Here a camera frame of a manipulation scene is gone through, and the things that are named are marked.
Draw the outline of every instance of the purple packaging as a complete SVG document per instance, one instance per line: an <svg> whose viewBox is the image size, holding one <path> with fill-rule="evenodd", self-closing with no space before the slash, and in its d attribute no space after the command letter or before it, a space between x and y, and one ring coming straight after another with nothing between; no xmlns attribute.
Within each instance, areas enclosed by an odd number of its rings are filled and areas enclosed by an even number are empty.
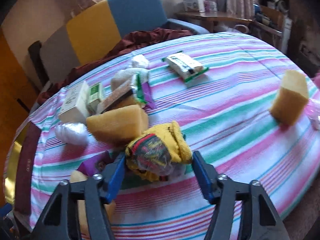
<svg viewBox="0 0 320 240"><path fill-rule="evenodd" d="M152 96L151 96L151 89L150 85L148 82L144 82L141 84L141 88L143 91L143 96L144 96L144 101L146 102L146 108L149 109L156 109L156 103L153 101Z"/></svg>
<svg viewBox="0 0 320 240"><path fill-rule="evenodd" d="M101 173L105 166L109 163L113 163L108 151L95 155L85 161L83 161L78 167L77 171L82 172L84 175L92 177L94 174Z"/></svg>

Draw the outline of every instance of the dark red blanket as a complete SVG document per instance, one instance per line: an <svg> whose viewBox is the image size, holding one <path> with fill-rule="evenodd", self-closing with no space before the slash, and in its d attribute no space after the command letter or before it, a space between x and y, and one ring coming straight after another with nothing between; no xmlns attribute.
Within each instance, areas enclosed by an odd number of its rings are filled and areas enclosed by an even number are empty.
<svg viewBox="0 0 320 240"><path fill-rule="evenodd" d="M90 62L83 66L73 68L64 81L54 84L46 92L41 93L38 96L37 102L42 105L47 99L57 93L62 87L71 84L79 77L116 57L130 53L136 49L141 49L153 44L161 43L163 41L174 40L191 35L193 35L193 33L188 30L169 30L161 28L156 28L151 32L138 31L129 33L124 36L124 38L103 58L94 62Z"/></svg>

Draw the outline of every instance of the bed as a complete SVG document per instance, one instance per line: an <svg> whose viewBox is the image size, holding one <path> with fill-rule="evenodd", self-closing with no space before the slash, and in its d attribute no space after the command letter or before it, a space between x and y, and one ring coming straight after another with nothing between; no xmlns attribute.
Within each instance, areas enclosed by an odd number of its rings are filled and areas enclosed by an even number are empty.
<svg viewBox="0 0 320 240"><path fill-rule="evenodd" d="M161 61L180 50L209 71L185 84ZM31 215L24 217L25 224L34 227L55 186L82 161L105 150L112 152L93 136L83 147L57 140L54 129L66 92L86 80L89 85L102 82L107 95L111 77L138 54L150 61L150 85L158 106L147 110L149 125L176 120L192 150L199 150L207 163L235 181L261 181L281 217L287 217L318 173L320 134L305 114L296 125L285 127L268 108L285 70L302 71L255 37L217 33L166 41L113 59L62 88L31 114L26 122L34 123L41 134L31 178ZM306 79L309 96L318 99L319 90ZM184 176L169 182L125 178L116 204L112 220L116 239L203 239L214 208L203 199L190 166ZM232 240L237 236L240 207L237 202Z"/></svg>

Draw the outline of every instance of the wooden door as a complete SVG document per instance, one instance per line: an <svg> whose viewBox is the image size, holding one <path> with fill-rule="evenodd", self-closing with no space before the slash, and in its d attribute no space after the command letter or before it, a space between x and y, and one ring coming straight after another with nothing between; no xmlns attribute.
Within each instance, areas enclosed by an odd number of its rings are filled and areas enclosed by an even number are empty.
<svg viewBox="0 0 320 240"><path fill-rule="evenodd" d="M28 117L37 94L0 28L0 207L4 205L4 162L17 128Z"/></svg>

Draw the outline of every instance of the brown strap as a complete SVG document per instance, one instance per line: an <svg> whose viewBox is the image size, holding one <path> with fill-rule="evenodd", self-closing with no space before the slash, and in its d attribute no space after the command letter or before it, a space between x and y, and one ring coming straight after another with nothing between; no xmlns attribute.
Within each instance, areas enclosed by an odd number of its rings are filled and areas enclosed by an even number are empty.
<svg viewBox="0 0 320 240"><path fill-rule="evenodd" d="M31 176L40 134L41 130L31 122L18 162L14 209L24 215L31 214Z"/></svg>

